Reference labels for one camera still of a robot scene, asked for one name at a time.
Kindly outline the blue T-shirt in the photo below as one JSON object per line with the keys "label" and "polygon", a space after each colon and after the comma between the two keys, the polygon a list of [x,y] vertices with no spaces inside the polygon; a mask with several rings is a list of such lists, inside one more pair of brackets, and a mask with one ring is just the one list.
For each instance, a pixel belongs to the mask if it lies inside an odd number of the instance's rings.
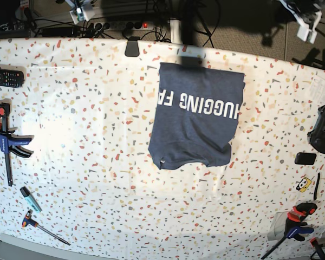
{"label": "blue T-shirt", "polygon": [[159,169],[227,165],[238,126],[244,74],[161,63],[149,153]]}

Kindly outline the white power strip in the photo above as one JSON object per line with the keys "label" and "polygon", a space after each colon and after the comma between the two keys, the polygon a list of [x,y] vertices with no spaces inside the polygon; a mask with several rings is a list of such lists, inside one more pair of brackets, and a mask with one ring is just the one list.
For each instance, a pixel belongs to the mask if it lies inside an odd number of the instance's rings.
{"label": "white power strip", "polygon": [[112,21],[112,22],[94,22],[94,27],[104,29],[105,31],[119,31],[119,30],[153,30],[154,24],[148,21]]}

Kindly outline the black table clip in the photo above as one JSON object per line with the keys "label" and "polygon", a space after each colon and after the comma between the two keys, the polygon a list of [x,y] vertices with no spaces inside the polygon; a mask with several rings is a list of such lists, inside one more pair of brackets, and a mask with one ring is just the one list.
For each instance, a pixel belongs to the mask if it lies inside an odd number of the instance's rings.
{"label": "black table clip", "polygon": [[138,57],[140,55],[138,41],[140,40],[140,37],[137,36],[131,36],[127,40],[127,45],[125,49],[125,56],[126,57]]}

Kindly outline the black TV remote control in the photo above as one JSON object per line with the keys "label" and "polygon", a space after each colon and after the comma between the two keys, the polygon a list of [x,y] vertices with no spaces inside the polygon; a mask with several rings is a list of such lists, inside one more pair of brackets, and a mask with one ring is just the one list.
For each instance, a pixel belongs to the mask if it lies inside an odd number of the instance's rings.
{"label": "black TV remote control", "polygon": [[0,86],[19,88],[24,83],[24,74],[18,70],[0,69]]}

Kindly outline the terrazzo patterned tablecloth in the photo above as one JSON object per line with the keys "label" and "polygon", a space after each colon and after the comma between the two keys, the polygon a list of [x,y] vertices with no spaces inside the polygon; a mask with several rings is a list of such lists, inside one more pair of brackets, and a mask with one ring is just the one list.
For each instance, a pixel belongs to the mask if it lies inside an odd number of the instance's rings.
{"label": "terrazzo patterned tablecloth", "polygon": [[[26,186],[42,206],[36,219],[70,241],[79,256],[116,259],[259,259],[272,246],[274,215],[313,199],[307,222],[325,231],[325,155],[307,134],[325,97],[325,70],[220,49],[85,38],[0,40],[0,67],[24,72],[18,89],[0,88],[11,103],[10,126],[32,135],[28,159],[12,156],[7,185],[0,151],[0,235],[50,249],[59,243],[22,227]],[[239,124],[228,165],[191,163],[160,170],[148,152],[163,62],[193,61],[245,75]],[[311,180],[303,193],[303,177]]]}

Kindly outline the black game controller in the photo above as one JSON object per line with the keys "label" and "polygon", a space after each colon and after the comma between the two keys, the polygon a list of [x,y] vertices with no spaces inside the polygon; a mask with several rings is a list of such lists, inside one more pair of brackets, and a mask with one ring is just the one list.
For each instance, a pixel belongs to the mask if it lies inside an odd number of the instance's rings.
{"label": "black game controller", "polygon": [[308,143],[318,152],[325,154],[325,105],[318,109],[318,118],[311,132],[307,134]]}

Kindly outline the blue black bar clamp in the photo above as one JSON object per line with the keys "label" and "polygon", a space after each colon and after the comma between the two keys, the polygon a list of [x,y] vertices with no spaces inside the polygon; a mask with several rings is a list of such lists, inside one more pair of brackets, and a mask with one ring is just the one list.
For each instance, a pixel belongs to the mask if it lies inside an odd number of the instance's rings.
{"label": "blue black bar clamp", "polygon": [[33,139],[28,136],[19,137],[13,135],[15,131],[9,129],[9,115],[10,104],[0,103],[0,149],[1,152],[4,153],[5,157],[8,185],[12,187],[14,182],[12,178],[10,154],[13,153],[21,158],[30,158],[33,154],[33,151],[22,148],[22,146],[30,144]]}

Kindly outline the small black case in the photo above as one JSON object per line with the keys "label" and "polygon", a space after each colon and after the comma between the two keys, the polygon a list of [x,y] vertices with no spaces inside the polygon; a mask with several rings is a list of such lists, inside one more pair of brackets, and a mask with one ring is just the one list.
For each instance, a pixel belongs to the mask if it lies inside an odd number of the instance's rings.
{"label": "small black case", "polygon": [[299,152],[296,154],[295,157],[295,164],[296,165],[313,165],[316,160],[315,153],[305,153]]}

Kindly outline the yellow cartoon sticker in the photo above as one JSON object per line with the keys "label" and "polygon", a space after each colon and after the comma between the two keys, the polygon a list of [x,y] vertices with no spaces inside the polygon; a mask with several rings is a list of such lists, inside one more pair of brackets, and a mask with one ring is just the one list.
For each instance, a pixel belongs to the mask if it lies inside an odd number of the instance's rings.
{"label": "yellow cartoon sticker", "polygon": [[303,177],[301,181],[297,184],[296,190],[303,193],[307,190],[310,184],[311,184],[311,180],[307,177]]}

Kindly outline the teal highlighter marker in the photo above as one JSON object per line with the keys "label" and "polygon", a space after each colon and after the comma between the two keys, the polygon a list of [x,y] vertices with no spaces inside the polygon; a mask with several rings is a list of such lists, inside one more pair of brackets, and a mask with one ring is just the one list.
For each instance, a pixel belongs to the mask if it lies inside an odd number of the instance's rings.
{"label": "teal highlighter marker", "polygon": [[36,211],[38,213],[40,213],[42,211],[41,207],[39,206],[39,204],[36,201],[36,199],[34,198],[34,196],[31,194],[31,192],[25,186],[20,188],[20,192],[21,192],[22,196],[24,197],[24,199],[28,202],[28,204],[34,211]]}

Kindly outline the clear plastic bag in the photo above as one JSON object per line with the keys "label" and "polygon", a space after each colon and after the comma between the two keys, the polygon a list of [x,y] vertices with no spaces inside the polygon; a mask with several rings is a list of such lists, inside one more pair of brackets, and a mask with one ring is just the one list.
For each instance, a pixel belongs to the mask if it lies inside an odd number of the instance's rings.
{"label": "clear plastic bag", "polygon": [[288,212],[278,212],[274,215],[267,239],[268,241],[277,241],[284,236],[285,222],[288,217]]}

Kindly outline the white table leg post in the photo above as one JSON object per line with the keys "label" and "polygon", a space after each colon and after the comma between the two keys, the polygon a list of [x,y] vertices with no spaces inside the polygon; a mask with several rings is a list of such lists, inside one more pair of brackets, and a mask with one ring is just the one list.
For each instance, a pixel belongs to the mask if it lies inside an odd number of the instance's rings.
{"label": "white table leg post", "polygon": [[170,37],[174,44],[182,44],[181,40],[181,21],[178,19],[170,19]]}

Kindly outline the orange handled T screwdriver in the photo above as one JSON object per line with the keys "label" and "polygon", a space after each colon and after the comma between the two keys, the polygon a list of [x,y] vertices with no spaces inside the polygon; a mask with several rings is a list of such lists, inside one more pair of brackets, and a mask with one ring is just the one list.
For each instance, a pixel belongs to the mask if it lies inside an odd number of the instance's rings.
{"label": "orange handled T screwdriver", "polygon": [[33,220],[32,215],[33,215],[33,211],[28,210],[28,212],[25,214],[25,216],[23,218],[23,221],[22,221],[22,227],[23,228],[30,225],[30,226],[32,226],[34,228],[38,228],[38,229],[42,230],[43,232],[45,232],[48,235],[52,236],[53,238],[57,239],[59,242],[62,242],[63,244],[66,244],[66,245],[70,245],[70,243],[68,241],[66,241],[63,238],[59,237],[58,235],[50,232],[49,230],[47,230],[46,228],[41,226],[37,221]]}

